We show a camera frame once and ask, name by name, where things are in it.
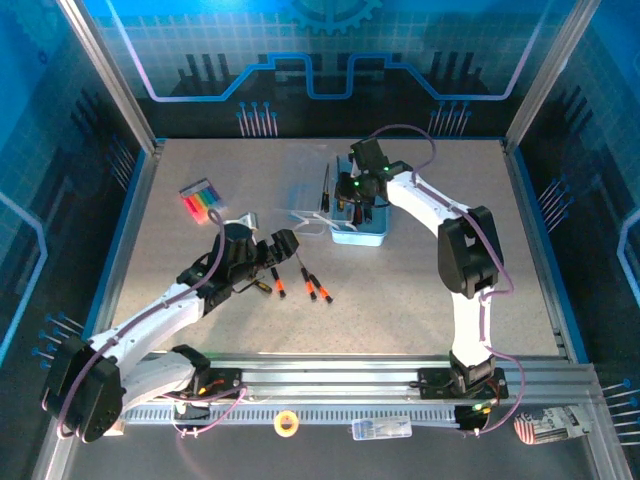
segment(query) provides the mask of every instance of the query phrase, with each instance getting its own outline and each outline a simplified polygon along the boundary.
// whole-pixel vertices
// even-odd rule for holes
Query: gray table surface
[[[528,446],[509,422],[486,437],[413,429],[405,439],[356,442],[347,427],[220,426],[181,440],[169,426],[80,445],[71,480],[594,480],[583,439]]]
[[[159,297],[175,277],[210,250],[217,233],[187,214],[178,192],[207,177],[229,205],[227,218],[258,214],[261,238],[282,228],[274,212],[282,194],[279,159],[292,144],[326,145],[345,153],[353,140],[169,140],[157,170],[114,323]],[[429,151],[418,140],[382,140],[391,161],[412,165]],[[499,350],[556,355],[557,347],[502,151],[497,141],[438,141],[438,157],[423,177],[449,197],[492,210],[512,298],[494,301],[492,338]],[[402,210],[379,248],[334,244],[329,234],[301,237],[301,254],[335,297],[311,304],[295,261],[280,270],[286,300],[257,290],[232,298],[165,343],[207,353],[446,354],[453,340],[451,297],[437,272],[436,239]]]

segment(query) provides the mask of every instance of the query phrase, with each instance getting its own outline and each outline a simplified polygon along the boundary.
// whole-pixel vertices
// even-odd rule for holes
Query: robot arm
[[[463,395],[491,378],[495,369],[495,359],[486,349],[491,347],[490,299],[482,298],[497,283],[498,269],[462,213],[480,225],[502,261],[493,217],[485,207],[469,209],[449,199],[406,163],[390,164],[375,138],[351,148],[349,158],[359,174],[341,175],[336,198],[372,207],[380,196],[407,211],[438,238],[438,271],[453,299],[455,337],[449,353],[450,374],[454,391]]]
[[[267,245],[266,241],[256,243],[251,229],[242,224],[226,225],[224,235],[222,261],[208,281],[202,283],[201,279],[218,255],[220,236],[216,237],[210,253],[182,272],[176,283],[142,312],[158,304],[165,304],[166,308],[137,323],[107,350],[105,356],[92,364],[71,399],[64,419],[65,426],[84,442],[92,442],[104,435],[123,410],[172,391],[195,395],[210,385],[213,373],[209,360],[190,347],[175,347],[159,359],[140,360],[176,332],[199,321],[227,300],[235,285],[245,280],[254,281],[260,270],[290,258],[298,248],[298,241],[291,230],[280,230],[272,235],[273,245]],[[197,288],[180,300],[167,303],[191,287]],[[57,418],[80,371],[101,347],[111,342],[114,335],[142,312],[87,342],[79,337],[69,337],[60,344],[45,382],[43,409]]]

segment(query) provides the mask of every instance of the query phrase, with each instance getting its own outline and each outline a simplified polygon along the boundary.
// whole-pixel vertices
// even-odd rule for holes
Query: glass panel
[[[605,386],[624,377],[640,382],[638,25],[637,1],[602,2],[521,145]]]
[[[86,1],[168,137],[501,136],[572,4]]]
[[[55,2],[0,22],[0,457],[30,478],[50,357],[85,324],[139,148]]]

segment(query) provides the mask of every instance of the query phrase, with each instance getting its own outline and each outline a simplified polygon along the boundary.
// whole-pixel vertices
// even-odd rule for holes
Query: metal frame
[[[576,2],[569,18],[564,22],[547,57],[540,66],[540,70],[538,70],[520,108],[513,117],[506,135],[507,153],[513,153],[520,145],[599,5],[600,0],[578,0]]]
[[[57,0],[57,2],[136,140],[147,154],[152,154],[156,147],[156,137],[129,85],[102,41],[91,15],[82,2],[75,0]]]
[[[154,154],[153,157],[147,158],[140,181],[135,187],[131,210],[127,214],[122,236],[115,247],[115,259],[105,284],[104,300],[99,305],[94,328],[90,332],[94,333],[107,328],[113,317],[121,280],[142,220],[160,151],[156,150],[153,132],[97,34],[86,9],[74,0],[58,0],[58,3],[143,150]],[[513,152],[560,74],[564,62],[580,40],[599,3],[600,0],[579,0],[575,5],[514,117],[507,133],[506,146],[509,153],[507,165],[519,207],[523,212],[533,257],[534,260],[537,259],[536,268],[541,278],[552,324],[563,338],[566,356],[574,362],[577,357],[575,347],[571,343],[561,302],[554,293],[556,285],[549,264],[545,263],[544,250],[540,239],[536,239],[536,229],[531,223],[533,214],[524,195],[523,180],[519,176],[517,163],[513,161]],[[522,361],[527,375],[527,390],[523,404],[585,406],[594,420],[594,431],[588,437],[588,442],[598,475],[603,479],[631,479],[593,366],[571,363],[561,357],[523,358]],[[249,386],[248,401],[259,405],[347,408],[364,404],[373,409],[384,406],[431,406],[437,409],[453,404],[474,403],[473,400],[420,400],[418,391],[408,387],[408,382],[417,379],[418,368],[447,368],[447,359],[440,357],[226,355],[213,359],[212,363],[219,368],[241,368],[244,381]],[[505,369],[510,389],[510,398],[504,403],[513,404],[520,389],[519,371],[513,364],[498,362],[498,365]],[[59,441],[55,434],[55,422],[52,422],[33,478],[65,478],[65,470],[72,461],[78,444],[79,441],[75,438]]]
[[[536,212],[534,212],[535,198],[530,198],[530,195],[527,193],[527,182],[529,182],[529,180],[525,179],[526,172],[522,172],[522,166],[516,158],[516,152],[505,152],[505,163],[511,179],[511,186],[516,198],[516,203],[520,210],[522,224],[529,242],[531,257],[533,258],[536,273],[538,274],[540,289],[542,290],[542,296],[547,306],[549,319],[551,320],[554,334],[561,339],[561,341],[557,342],[560,354],[572,362],[586,362],[587,357],[584,351],[584,345],[582,345],[580,339],[577,339],[578,344],[575,345],[574,338],[570,333],[567,313],[572,316],[573,312],[570,310],[570,305],[567,305],[567,309],[563,307],[563,303],[568,303],[568,300],[565,299],[563,302],[560,299],[560,291],[564,293],[563,296],[566,296],[566,292],[564,291],[564,285],[559,284],[559,282],[562,282],[562,279],[556,279],[556,276],[554,276],[551,262],[545,252],[544,242],[540,233],[541,229],[537,226]],[[570,321],[575,323],[575,318],[572,317]]]

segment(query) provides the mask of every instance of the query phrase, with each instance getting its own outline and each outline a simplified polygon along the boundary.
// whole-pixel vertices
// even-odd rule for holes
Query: tape roll
[[[290,410],[284,410],[276,415],[273,420],[273,428],[281,437],[292,437],[298,431],[300,420],[298,416]]]

